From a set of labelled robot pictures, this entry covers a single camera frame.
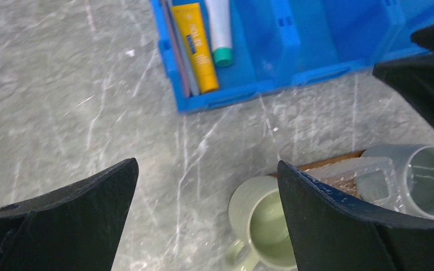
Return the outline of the light green ceramic mug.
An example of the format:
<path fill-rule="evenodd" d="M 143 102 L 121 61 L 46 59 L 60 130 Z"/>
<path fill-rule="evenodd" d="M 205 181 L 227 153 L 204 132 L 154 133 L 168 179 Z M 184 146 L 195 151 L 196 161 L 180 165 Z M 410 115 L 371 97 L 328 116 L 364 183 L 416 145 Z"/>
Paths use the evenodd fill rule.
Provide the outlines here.
<path fill-rule="evenodd" d="M 236 240 L 224 254 L 223 270 L 253 270 L 259 262 L 278 270 L 296 268 L 276 177 L 243 182 L 230 198 L 228 218 Z"/>

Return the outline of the white toothpaste tube green cap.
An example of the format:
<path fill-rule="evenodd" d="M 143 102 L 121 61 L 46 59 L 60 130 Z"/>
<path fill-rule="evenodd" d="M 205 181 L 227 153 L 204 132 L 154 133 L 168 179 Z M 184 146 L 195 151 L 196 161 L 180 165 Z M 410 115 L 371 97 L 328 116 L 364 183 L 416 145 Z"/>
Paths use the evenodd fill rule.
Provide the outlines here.
<path fill-rule="evenodd" d="M 205 0 L 205 6 L 214 63 L 218 67 L 228 67 L 233 63 L 230 1 Z"/>

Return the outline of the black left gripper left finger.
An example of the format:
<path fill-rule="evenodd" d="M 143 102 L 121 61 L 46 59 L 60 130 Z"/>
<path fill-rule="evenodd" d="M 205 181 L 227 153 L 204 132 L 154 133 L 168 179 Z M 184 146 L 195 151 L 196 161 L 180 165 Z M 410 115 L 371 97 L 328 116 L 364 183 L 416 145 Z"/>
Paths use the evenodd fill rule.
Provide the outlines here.
<path fill-rule="evenodd" d="M 0 270 L 110 270 L 138 180 L 136 159 L 0 208 Z"/>

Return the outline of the yellow orange tube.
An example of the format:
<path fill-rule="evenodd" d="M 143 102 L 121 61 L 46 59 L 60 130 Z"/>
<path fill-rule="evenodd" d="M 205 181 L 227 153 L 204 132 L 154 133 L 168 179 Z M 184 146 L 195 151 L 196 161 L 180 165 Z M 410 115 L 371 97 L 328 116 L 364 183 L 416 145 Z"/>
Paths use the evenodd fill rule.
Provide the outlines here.
<path fill-rule="evenodd" d="M 220 88 L 199 3 L 171 7 L 202 94 Z"/>

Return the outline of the brown oval wooden tray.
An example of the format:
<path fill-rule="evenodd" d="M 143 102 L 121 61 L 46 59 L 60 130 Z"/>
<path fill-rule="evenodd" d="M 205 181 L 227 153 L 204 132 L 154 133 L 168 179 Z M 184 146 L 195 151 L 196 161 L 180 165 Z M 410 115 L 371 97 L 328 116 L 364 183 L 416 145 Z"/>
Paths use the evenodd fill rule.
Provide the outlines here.
<path fill-rule="evenodd" d="M 365 150 L 353 151 L 353 152 L 349 152 L 347 154 L 343 154 L 343 155 L 340 155 L 340 156 L 335 156 L 333 158 L 328 158 L 328 159 L 324 159 L 324 160 L 320 160 L 320 161 L 315 161 L 315 162 L 308 163 L 308 164 L 305 164 L 305 165 L 299 165 L 299 166 L 297 166 L 297 168 L 300 169 L 300 170 L 302 170 L 302 171 L 307 171 L 309 169 L 323 167 L 323 166 L 326 166 L 328 164 L 334 164 L 334 163 L 338 163 L 338 162 L 341 162 L 341 161 L 344 161 L 344 160 L 358 158 L 358 157 L 361 157 L 361 155 L 364 152 L 365 152 Z"/>

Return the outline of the grey ceramic mug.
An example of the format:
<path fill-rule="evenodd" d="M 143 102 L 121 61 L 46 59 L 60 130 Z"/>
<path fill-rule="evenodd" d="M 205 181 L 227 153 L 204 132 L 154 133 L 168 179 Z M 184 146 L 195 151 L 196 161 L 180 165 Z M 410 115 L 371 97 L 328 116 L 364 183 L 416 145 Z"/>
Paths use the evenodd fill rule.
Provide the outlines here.
<path fill-rule="evenodd" d="M 361 157 L 374 159 L 377 166 L 355 179 L 363 200 L 434 220 L 434 145 L 380 144 Z"/>

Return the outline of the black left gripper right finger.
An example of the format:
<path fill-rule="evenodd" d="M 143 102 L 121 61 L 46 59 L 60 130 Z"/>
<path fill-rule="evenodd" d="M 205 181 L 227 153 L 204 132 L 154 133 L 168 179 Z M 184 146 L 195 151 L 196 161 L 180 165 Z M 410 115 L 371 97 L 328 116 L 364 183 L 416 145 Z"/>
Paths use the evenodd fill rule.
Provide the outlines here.
<path fill-rule="evenodd" d="M 299 270 L 434 270 L 434 220 L 367 203 L 285 161 L 277 173 Z"/>

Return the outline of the clear glass toothbrush holder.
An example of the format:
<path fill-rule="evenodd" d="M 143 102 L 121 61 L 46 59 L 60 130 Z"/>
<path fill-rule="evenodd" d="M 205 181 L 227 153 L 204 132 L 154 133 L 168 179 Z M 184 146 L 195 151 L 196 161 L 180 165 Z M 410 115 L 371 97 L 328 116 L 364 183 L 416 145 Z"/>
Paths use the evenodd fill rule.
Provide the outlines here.
<path fill-rule="evenodd" d="M 394 162 L 387 157 L 360 157 L 307 169 L 317 180 L 379 207 L 405 213 Z"/>

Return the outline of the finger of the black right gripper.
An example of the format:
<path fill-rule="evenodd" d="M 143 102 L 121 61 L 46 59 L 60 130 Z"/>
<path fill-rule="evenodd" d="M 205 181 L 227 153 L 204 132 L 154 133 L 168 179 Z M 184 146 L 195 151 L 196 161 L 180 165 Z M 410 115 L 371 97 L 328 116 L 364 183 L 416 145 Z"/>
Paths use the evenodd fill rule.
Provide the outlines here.
<path fill-rule="evenodd" d="M 434 25 L 410 38 L 430 53 L 377 63 L 372 75 L 397 91 L 434 128 Z"/>

